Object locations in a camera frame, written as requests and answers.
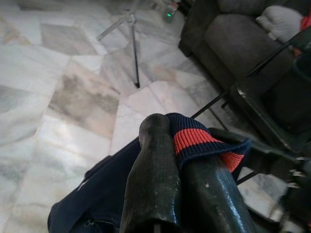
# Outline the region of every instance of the white pillow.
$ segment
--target white pillow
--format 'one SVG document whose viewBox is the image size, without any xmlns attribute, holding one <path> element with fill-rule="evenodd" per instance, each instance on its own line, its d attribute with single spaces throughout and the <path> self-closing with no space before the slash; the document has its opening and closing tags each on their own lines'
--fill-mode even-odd
<svg viewBox="0 0 311 233">
<path fill-rule="evenodd" d="M 303 16 L 284 6 L 269 6 L 256 21 L 273 39 L 285 43 L 300 31 Z"/>
</svg>

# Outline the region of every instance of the black metal bar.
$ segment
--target black metal bar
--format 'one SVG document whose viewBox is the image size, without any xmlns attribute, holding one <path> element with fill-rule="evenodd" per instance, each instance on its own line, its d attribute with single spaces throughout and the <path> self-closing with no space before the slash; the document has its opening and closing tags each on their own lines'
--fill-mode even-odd
<svg viewBox="0 0 311 233">
<path fill-rule="evenodd" d="M 224 102 L 223 104 L 222 104 L 222 109 L 224 109 L 228 104 L 229 104 L 229 102 L 230 102 L 230 100 L 227 100 L 226 102 Z"/>
<path fill-rule="evenodd" d="M 255 66 L 251 71 L 248 72 L 247 76 L 253 76 L 258 74 L 263 68 L 266 67 L 266 65 L 268 65 L 268 63 L 275 58 L 279 53 L 281 53 L 284 49 L 286 49 L 289 46 L 289 42 L 287 42 L 286 44 L 282 45 L 281 47 L 279 47 L 276 51 L 274 51 L 273 53 L 270 54 L 270 56 L 265 59 L 264 61 L 260 62 L 259 64 L 257 64 L 257 66 Z"/>
<path fill-rule="evenodd" d="M 219 124 L 224 128 L 224 130 L 229 131 L 228 127 L 223 123 L 223 121 L 219 118 L 219 116 L 217 116 L 217 114 L 214 112 L 214 110 L 212 110 L 210 108 L 209 111 L 216 118 L 216 120 L 218 120 Z"/>
<path fill-rule="evenodd" d="M 217 96 L 215 99 L 213 99 L 211 102 L 209 102 L 207 105 L 205 105 L 203 108 L 201 108 L 197 113 L 195 113 L 191 118 L 196 118 L 199 115 L 201 115 L 201 113 L 203 113 L 206 109 L 210 108 L 211 106 L 213 106 L 215 103 L 217 103 L 222 97 L 224 97 L 225 95 L 227 95 L 230 92 L 230 89 L 227 89 L 226 91 L 224 91 L 223 93 L 221 93 L 219 96 Z"/>
<path fill-rule="evenodd" d="M 248 175 L 242 177 L 241 179 L 237 180 L 237 185 L 253 178 L 254 176 L 256 176 L 258 173 L 256 171 L 252 171 L 251 173 L 249 173 Z"/>
</svg>

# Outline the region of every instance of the gray sofa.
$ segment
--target gray sofa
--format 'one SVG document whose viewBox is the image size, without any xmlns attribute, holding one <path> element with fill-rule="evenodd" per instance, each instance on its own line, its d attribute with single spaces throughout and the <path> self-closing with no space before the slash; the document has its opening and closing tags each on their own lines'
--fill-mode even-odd
<svg viewBox="0 0 311 233">
<path fill-rule="evenodd" d="M 181 33 L 179 48 L 194 54 L 222 88 L 232 86 L 281 44 L 255 21 L 270 5 L 307 15 L 310 0 L 196 0 Z M 294 56 L 285 50 L 262 72 L 277 80 Z"/>
</svg>

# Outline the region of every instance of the tripod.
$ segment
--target tripod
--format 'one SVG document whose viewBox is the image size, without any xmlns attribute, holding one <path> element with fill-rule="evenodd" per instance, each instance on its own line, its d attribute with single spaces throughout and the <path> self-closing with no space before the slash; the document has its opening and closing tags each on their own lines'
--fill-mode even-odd
<svg viewBox="0 0 311 233">
<path fill-rule="evenodd" d="M 137 61 L 137 49 L 136 49 L 136 41 L 135 41 L 135 11 L 137 9 L 139 0 L 134 0 L 133 6 L 129 12 L 127 12 L 123 17 L 118 19 L 114 24 L 112 24 L 109 28 L 107 28 L 104 32 L 102 32 L 99 36 L 97 36 L 97 40 L 101 41 L 105 36 L 115 30 L 118 26 L 126 22 L 129 26 L 130 32 L 130 43 L 132 44 L 132 56 L 133 56 L 133 68 L 134 75 L 136 76 L 135 86 L 140 88 L 139 82 L 139 72 L 138 72 L 138 61 Z"/>
</svg>

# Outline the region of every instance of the navy blue fabric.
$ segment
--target navy blue fabric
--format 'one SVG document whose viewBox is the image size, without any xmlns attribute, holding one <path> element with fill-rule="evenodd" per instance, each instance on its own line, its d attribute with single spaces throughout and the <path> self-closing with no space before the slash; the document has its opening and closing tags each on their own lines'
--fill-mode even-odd
<svg viewBox="0 0 311 233">
<path fill-rule="evenodd" d="M 140 150 L 139 140 L 136 138 L 87 172 L 84 180 L 86 183 L 80 189 L 77 187 L 53 205 L 48 219 L 49 233 L 69 233 L 93 205 L 100 209 L 101 220 L 120 227 L 127 176 Z"/>
<path fill-rule="evenodd" d="M 172 137 L 183 129 L 201 129 L 210 134 L 209 130 L 199 121 L 186 117 L 179 113 L 169 113 L 166 115 L 171 122 Z"/>
</svg>

